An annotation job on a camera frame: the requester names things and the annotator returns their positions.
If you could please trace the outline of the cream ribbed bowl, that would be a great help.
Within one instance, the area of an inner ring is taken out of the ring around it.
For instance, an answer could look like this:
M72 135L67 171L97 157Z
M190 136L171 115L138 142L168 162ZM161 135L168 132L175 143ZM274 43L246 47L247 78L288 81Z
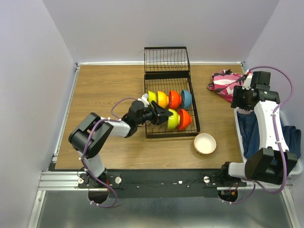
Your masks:
M210 134L200 133L194 139L194 148L200 154L211 154L215 151L216 147L216 140Z

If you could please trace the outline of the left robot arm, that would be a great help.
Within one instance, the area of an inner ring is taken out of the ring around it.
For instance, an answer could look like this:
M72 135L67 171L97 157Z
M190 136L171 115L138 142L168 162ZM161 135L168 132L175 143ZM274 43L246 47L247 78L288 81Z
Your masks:
M166 110L154 101L148 103L142 98L134 100L128 112L120 119L103 118L90 113L69 135L68 141L79 153L89 182L96 188L109 187L106 180L106 167L99 153L110 136L128 138L133 136L139 125L150 122L160 125L169 120L173 112Z

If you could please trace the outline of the red-orange bowl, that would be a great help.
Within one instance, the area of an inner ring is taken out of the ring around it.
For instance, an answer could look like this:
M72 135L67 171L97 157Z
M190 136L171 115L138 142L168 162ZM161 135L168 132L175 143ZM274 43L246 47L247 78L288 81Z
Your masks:
M192 117L184 109L180 109L178 115L180 117L180 123L178 124L177 129L179 131L185 130L192 123Z
M171 90L169 92L169 108L176 110L179 108L180 105L181 95L178 92Z

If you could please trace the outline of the lime green bowl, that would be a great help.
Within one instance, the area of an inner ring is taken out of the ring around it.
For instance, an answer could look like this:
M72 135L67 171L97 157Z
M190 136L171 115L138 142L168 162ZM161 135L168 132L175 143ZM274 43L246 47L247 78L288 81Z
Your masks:
M180 116L173 109L168 109L168 111L171 112L172 115L168 117L167 129L172 130L175 129L180 124Z

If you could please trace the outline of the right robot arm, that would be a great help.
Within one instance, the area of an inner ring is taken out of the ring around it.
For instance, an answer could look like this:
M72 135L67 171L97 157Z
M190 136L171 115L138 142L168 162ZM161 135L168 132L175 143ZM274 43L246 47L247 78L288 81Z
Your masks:
M218 180L224 186L246 179L283 188L298 161L284 139L280 121L283 102L279 93L270 89L270 72L252 68L245 75L244 84L234 88L231 107L254 112L259 130L259 148L245 162L224 163Z

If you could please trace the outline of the yellow-green bowl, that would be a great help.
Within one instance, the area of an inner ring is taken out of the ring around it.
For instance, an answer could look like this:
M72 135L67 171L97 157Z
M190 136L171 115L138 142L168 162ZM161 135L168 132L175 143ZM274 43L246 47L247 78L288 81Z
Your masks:
M157 101L157 95L153 91L148 91L148 102Z

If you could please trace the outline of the orange-yellow bowl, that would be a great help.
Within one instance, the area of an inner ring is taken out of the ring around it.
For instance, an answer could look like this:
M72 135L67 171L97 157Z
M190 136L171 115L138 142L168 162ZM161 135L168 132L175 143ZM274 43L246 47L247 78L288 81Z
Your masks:
M157 103L162 108L167 108L169 105L169 97L162 91L157 92Z

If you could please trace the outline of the black wire dish rack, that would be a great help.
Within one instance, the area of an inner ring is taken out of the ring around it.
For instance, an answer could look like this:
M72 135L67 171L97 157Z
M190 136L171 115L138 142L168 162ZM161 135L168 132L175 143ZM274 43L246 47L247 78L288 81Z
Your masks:
M144 89L149 101L173 114L158 126L147 124L147 138L192 137L200 133L186 47L145 47Z

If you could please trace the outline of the blue bowl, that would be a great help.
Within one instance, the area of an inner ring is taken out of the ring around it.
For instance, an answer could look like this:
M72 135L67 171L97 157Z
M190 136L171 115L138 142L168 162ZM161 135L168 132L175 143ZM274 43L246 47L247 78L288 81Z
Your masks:
M183 89L181 91L180 95L181 95L181 108L182 109L189 109L191 107L191 104L192 104L191 93L188 90Z

